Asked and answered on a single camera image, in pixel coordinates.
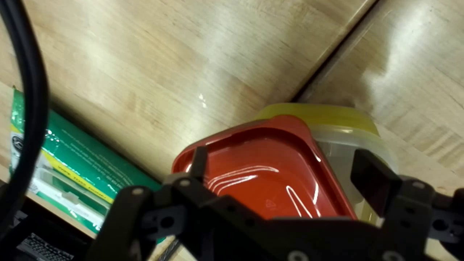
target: black wire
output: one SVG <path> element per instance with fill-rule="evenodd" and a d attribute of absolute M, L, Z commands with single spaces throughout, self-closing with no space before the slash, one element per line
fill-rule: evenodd
<path fill-rule="evenodd" d="M 0 239 L 24 204 L 49 120 L 49 81 L 30 17 L 21 0 L 0 0 L 0 12 L 11 34 L 25 89 L 25 134 L 17 169 L 0 198 Z"/>

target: green box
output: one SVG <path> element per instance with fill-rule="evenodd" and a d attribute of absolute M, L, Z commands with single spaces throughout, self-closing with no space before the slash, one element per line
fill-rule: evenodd
<path fill-rule="evenodd" d="M 24 94 L 15 91 L 12 108 L 12 169 L 18 165 L 24 133 Z M 134 163 L 50 111 L 47 137 L 30 191 L 59 207 L 88 228 L 99 231 L 118 191 L 128 185 L 160 188 Z"/>

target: red plastic container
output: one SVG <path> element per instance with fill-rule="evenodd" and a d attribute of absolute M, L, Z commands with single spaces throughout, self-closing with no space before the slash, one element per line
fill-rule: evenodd
<path fill-rule="evenodd" d="M 205 185 L 231 194 L 265 218 L 356 218 L 307 123 L 279 115 L 228 128 L 188 146 L 173 172 L 191 168 L 198 146 L 209 150 Z"/>

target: plastic container lid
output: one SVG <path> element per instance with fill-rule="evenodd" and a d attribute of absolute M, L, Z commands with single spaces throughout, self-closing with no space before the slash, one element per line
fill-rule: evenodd
<path fill-rule="evenodd" d="M 353 107 L 305 102 L 279 102 L 263 108 L 257 118 L 289 114 L 302 118 L 318 141 L 365 147 L 397 170 L 395 159 L 382 140 L 373 118 Z"/>
<path fill-rule="evenodd" d="M 243 124 L 186 147 L 173 172 L 186 172 L 198 146 L 209 150 L 205 185 L 231 194 L 266 218 L 356 217 L 308 126 L 292 115 Z"/>

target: wood grain surface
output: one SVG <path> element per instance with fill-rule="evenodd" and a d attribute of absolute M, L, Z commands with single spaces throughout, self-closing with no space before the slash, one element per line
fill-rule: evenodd
<path fill-rule="evenodd" d="M 373 0 L 27 0 L 54 102 L 153 175 L 285 101 Z M 8 46 L 6 33 L 0 41 Z M 21 85 L 12 47 L 0 81 Z"/>
<path fill-rule="evenodd" d="M 464 186 L 463 10 L 463 0 L 382 1 L 302 101 L 370 112 L 402 173 L 453 194 Z"/>

